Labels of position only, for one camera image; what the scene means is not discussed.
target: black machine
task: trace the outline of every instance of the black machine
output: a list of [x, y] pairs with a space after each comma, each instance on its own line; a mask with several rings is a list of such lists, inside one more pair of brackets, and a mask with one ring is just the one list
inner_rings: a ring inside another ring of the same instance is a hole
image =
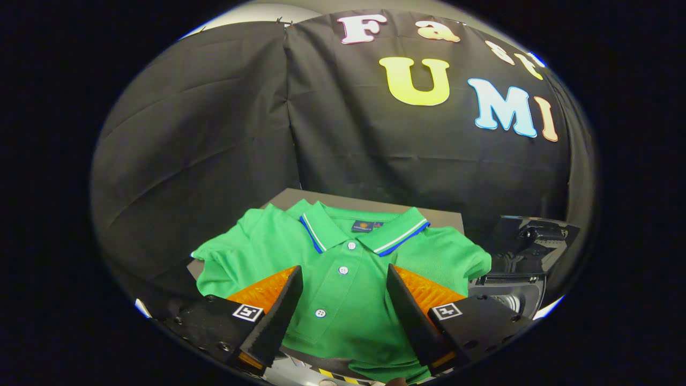
[[[547, 275], [578, 232], [557, 220], [502, 216], [483, 245], [493, 259], [491, 271], [469, 284], [467, 298], [433, 307], [428, 315], [422, 314], [389, 266], [387, 289], [420, 363], [440, 376], [480, 360], [525, 332], [541, 307]], [[152, 320], [202, 354], [253, 377], [262, 377], [285, 354], [334, 374], [357, 376], [348, 369], [349, 361], [287, 350], [284, 354], [281, 341], [302, 291], [298, 267], [268, 315], [208, 295], [186, 301], [174, 315], [153, 315]]]
[[545, 306], [547, 276], [578, 234], [578, 227], [563, 221], [501, 216], [482, 246], [491, 255], [491, 270], [469, 284], [469, 295], [495, 296], [520, 315], [533, 318]]

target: letter m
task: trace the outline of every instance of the letter m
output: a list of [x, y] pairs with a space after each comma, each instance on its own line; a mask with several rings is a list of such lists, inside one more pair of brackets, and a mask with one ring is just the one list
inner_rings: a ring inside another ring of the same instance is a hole
[[470, 86], [476, 90], [479, 102], [479, 117], [475, 120], [476, 126], [495, 130], [498, 122], [493, 119], [493, 113], [498, 117], [505, 130], [510, 130], [512, 119], [517, 116], [514, 124], [514, 132], [526, 137], [535, 138], [536, 129], [531, 120], [529, 110], [529, 94], [517, 87], [510, 87], [506, 99], [487, 80], [471, 78], [467, 80]]

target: shirt sleeve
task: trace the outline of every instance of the shirt sleeve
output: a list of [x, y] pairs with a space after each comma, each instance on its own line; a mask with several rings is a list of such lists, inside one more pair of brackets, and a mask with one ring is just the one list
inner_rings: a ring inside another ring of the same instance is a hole
[[490, 271], [490, 255], [453, 227], [430, 231], [426, 243], [430, 251], [401, 251], [395, 262], [399, 267], [468, 296], [468, 282]]
[[237, 224], [225, 234], [214, 237], [198, 247], [191, 256], [204, 261], [196, 286], [200, 293], [229, 297], [257, 281], [249, 269], [255, 254], [250, 235], [262, 219], [264, 210], [249, 209]]

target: yellow and black striped tape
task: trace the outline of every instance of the yellow and black striped tape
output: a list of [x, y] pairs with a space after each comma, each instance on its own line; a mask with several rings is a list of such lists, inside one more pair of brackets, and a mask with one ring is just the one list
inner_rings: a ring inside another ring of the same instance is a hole
[[364, 386], [371, 386], [372, 385], [372, 383], [370, 381], [363, 381], [362, 379], [350, 378], [347, 376], [334, 374], [332, 372], [328, 372], [326, 370], [322, 370], [322, 369], [314, 367], [314, 366], [311, 367], [311, 369], [316, 371], [316, 372], [321, 373], [324, 376], [328, 376], [329, 378], [338, 379], [339, 381], [345, 381], [347, 383], [352, 383], [353, 385], [364, 385]]

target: black backdrop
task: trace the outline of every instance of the black backdrop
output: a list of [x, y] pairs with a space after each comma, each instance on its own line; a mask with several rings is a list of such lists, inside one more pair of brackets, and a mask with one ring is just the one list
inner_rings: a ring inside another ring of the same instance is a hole
[[[618, 191], [613, 187], [621, 178], [627, 184], [617, 196], [619, 204], [635, 205], [636, 190], [650, 186], [651, 194], [642, 196], [642, 202], [652, 199], [652, 212], [665, 209], [660, 204], [670, 201], [662, 194], [673, 195], [676, 190], [669, 179], [659, 178], [653, 166], [673, 160], [673, 149], [661, 141], [660, 153], [651, 151], [656, 143], [648, 139], [656, 137], [652, 131], [637, 130], [648, 123], [638, 109], [630, 120], [616, 125], [615, 118], [623, 116], [616, 111], [617, 98], [622, 96], [616, 94], [618, 83], [610, 77], [609, 66], [625, 83], [638, 82], [651, 95], [668, 91], [654, 78], [630, 73], [631, 64], [645, 64], [635, 60], [635, 49], [625, 57], [624, 66], [615, 66], [617, 24], [605, 4], [499, 3], [494, 8], [484, 2], [462, 2], [460, 6], [471, 6], [483, 19], [503, 26], [515, 40], [528, 43], [575, 91], [591, 121], [602, 128], [598, 139], [606, 156], [606, 196], [615, 197]], [[228, 7], [227, 3], [204, 2], [190, 9], [188, 3], [146, 2], [134, 11], [127, 3], [84, 7], [68, 1], [58, 5], [23, 2], [1, 25], [6, 57], [12, 59], [6, 61], [8, 73], [17, 74], [9, 79], [12, 98], [3, 118], [17, 128], [8, 133], [8, 143], [19, 146], [3, 155], [11, 166], [10, 177], [17, 177], [20, 185], [6, 191], [12, 198], [10, 213], [21, 209], [19, 216], [8, 221], [16, 224], [8, 234], [10, 248], [15, 242], [21, 248], [10, 250], [14, 257], [8, 258], [12, 273], [8, 295], [19, 308], [5, 315], [9, 359], [3, 384], [241, 384], [180, 350], [131, 307], [99, 263], [87, 210], [99, 128], [123, 86], [178, 36]], [[646, 39], [654, 36], [664, 16], [654, 8], [641, 8], [640, 16], [624, 20], [635, 31], [632, 44], [645, 43], [641, 52], [647, 57], [653, 51], [657, 55], [654, 48], [661, 48]], [[666, 28], [659, 31], [668, 33]], [[673, 64], [655, 62], [651, 68], [659, 65]], [[630, 96], [624, 94], [621, 100], [632, 100], [635, 107], [640, 103], [643, 108], [653, 101]], [[666, 123], [659, 117], [650, 117], [650, 127]], [[657, 157], [654, 162], [646, 160], [648, 154]], [[631, 383], [649, 384], [657, 378], [637, 376], [635, 371], [660, 369], [662, 377], [673, 374], [674, 356], [659, 347], [661, 340], [655, 339], [654, 328], [645, 325], [638, 330], [641, 314], [632, 307], [643, 298], [633, 297], [638, 294], [631, 291], [641, 290], [645, 295], [648, 280], [656, 283], [646, 278], [658, 278], [657, 272], [641, 264], [644, 254], [629, 248], [637, 240], [630, 237], [636, 231], [630, 228], [632, 218], [641, 214], [633, 210], [620, 214], [614, 210], [616, 204], [609, 200], [602, 208], [604, 231], [593, 248], [593, 261], [562, 305], [525, 342], [496, 353], [454, 379], [455, 384], [607, 384], [629, 374]], [[653, 252], [665, 252], [663, 243], [670, 239], [670, 228], [665, 221], [651, 223], [654, 226], [642, 227], [640, 233], [654, 241], [650, 244]], [[621, 237], [614, 227], [624, 231]], [[650, 301], [660, 306], [659, 298]], [[613, 360], [607, 361], [610, 354]], [[632, 358], [641, 358], [640, 365], [634, 365]]]
[[[357, 14], [388, 21], [373, 42], [343, 45], [336, 20]], [[449, 26], [461, 41], [420, 36], [420, 20]], [[583, 245], [598, 184], [591, 127], [550, 70], [539, 67], [538, 80], [499, 59], [486, 40], [522, 54], [450, 19], [396, 10], [339, 12], [288, 28], [237, 23], [172, 45], [119, 97], [93, 158], [94, 222], [113, 269], [192, 295], [192, 286], [168, 280], [169, 270], [247, 209], [298, 187], [460, 212], [476, 243], [500, 215], [568, 220], [583, 229]], [[396, 100], [379, 64], [389, 56], [415, 60], [420, 90], [433, 87], [421, 60], [448, 62], [448, 100]], [[526, 90], [539, 135], [477, 127], [469, 78], [488, 80], [503, 96]], [[552, 104], [557, 142], [541, 135], [534, 96]], [[568, 200], [579, 201], [570, 212]], [[546, 304], [566, 289], [558, 276]]]

